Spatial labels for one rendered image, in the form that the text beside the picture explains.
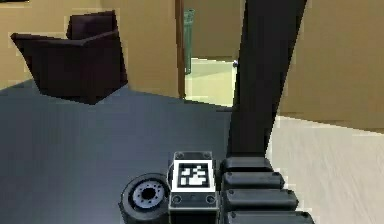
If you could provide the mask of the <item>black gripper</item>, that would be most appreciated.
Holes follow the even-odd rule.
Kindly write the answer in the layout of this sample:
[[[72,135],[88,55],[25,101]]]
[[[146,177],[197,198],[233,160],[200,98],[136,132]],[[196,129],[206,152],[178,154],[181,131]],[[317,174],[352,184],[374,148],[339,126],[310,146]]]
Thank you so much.
[[[169,224],[169,194],[164,174],[147,173],[133,178],[118,203],[124,224]]]

